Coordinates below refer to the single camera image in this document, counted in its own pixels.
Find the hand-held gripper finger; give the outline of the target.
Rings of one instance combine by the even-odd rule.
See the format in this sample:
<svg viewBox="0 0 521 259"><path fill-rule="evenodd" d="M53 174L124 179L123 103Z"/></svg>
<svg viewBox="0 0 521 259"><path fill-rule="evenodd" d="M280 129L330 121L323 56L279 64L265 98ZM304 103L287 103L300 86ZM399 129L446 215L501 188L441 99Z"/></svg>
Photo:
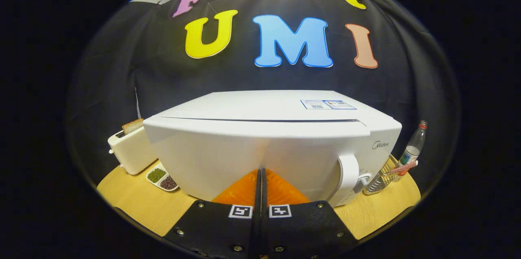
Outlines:
<svg viewBox="0 0 521 259"><path fill-rule="evenodd" d="M266 169L260 171L260 254L269 259L337 259L359 245L326 201L268 203Z"/></svg>
<svg viewBox="0 0 521 259"><path fill-rule="evenodd" d="M261 175L253 170L214 200L193 202L162 240L192 259L254 259L260 197Z"/></svg>

